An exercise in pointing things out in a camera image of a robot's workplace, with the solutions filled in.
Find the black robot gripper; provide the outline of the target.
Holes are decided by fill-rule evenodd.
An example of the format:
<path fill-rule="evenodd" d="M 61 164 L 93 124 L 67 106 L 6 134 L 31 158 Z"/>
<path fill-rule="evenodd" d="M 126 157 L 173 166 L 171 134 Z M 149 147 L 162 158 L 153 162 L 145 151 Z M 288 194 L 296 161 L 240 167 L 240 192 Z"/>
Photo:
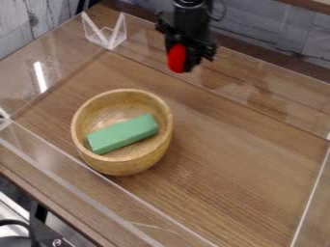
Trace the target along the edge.
<path fill-rule="evenodd" d="M 185 71 L 202 59 L 214 60 L 218 44 L 210 31 L 211 3 L 174 3 L 171 12 L 157 13 L 157 30 L 165 34 L 166 53 L 182 43 L 187 47 Z"/>

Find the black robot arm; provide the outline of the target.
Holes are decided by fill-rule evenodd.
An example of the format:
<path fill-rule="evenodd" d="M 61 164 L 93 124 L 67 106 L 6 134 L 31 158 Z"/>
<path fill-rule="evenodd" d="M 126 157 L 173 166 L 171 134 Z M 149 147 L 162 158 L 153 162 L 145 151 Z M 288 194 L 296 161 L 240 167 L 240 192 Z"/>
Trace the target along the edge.
<path fill-rule="evenodd" d="M 167 67 L 175 73 L 191 72 L 203 59 L 214 61 L 220 47 L 213 36 L 210 22 L 221 21 L 228 13 L 225 1 L 221 1 L 224 13 L 213 15 L 214 0 L 171 0 L 171 13 L 158 12 L 155 29 L 165 34 Z"/>

